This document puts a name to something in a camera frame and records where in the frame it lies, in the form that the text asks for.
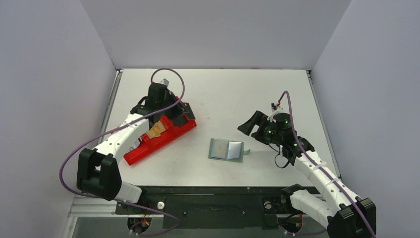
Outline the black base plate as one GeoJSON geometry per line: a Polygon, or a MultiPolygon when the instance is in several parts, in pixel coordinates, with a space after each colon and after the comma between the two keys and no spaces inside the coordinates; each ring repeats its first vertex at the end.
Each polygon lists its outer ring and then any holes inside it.
{"type": "Polygon", "coordinates": [[[210,186],[145,186],[140,207],[117,203],[117,215],[153,215],[163,202],[163,212],[174,218],[163,219],[170,228],[181,221],[181,229],[240,229],[261,227],[274,229],[277,215],[300,213],[292,208],[286,194],[296,185],[286,187],[210,187],[210,186]]]}

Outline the green leather card holder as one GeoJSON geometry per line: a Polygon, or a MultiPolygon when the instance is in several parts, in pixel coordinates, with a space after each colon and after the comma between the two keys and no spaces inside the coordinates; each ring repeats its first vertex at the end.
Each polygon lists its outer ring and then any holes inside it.
{"type": "Polygon", "coordinates": [[[245,150],[243,141],[220,138],[210,140],[208,158],[227,162],[242,163],[243,157],[249,155],[250,149],[245,150]]]}

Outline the aluminium frame rail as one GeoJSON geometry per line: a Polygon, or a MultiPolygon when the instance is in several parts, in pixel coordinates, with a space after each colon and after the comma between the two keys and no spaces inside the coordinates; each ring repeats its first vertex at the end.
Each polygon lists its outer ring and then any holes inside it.
{"type": "Polygon", "coordinates": [[[343,189],[321,194],[313,187],[147,186],[137,203],[76,196],[70,217],[125,217],[129,233],[141,237],[178,229],[284,229],[299,236],[291,218],[309,216],[331,238],[375,235],[375,205],[343,189]]]}

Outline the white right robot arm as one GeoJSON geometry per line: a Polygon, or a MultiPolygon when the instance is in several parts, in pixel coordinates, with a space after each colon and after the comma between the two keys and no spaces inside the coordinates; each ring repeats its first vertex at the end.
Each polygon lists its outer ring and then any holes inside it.
{"type": "Polygon", "coordinates": [[[317,198],[299,184],[284,188],[279,205],[301,212],[322,225],[331,238],[374,238],[376,206],[351,191],[320,158],[315,148],[297,135],[288,113],[270,116],[255,111],[238,130],[265,145],[276,145],[287,164],[299,170],[321,194],[317,198]]]}

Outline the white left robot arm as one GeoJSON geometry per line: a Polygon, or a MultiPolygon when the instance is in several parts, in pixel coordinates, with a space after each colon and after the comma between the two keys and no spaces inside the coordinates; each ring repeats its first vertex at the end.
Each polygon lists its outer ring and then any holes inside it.
{"type": "Polygon", "coordinates": [[[180,101],[166,84],[152,83],[148,95],[104,142],[80,152],[77,188],[107,201],[127,201],[135,213],[144,212],[148,200],[141,195],[141,188],[123,181],[119,162],[124,160],[132,165],[195,126],[190,105],[180,101]]]}

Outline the gold card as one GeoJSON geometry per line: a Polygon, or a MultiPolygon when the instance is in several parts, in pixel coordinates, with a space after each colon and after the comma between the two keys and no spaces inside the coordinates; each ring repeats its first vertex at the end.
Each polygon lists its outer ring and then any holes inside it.
{"type": "Polygon", "coordinates": [[[156,122],[147,132],[148,138],[160,137],[163,132],[167,130],[167,126],[160,120],[156,122]]]}

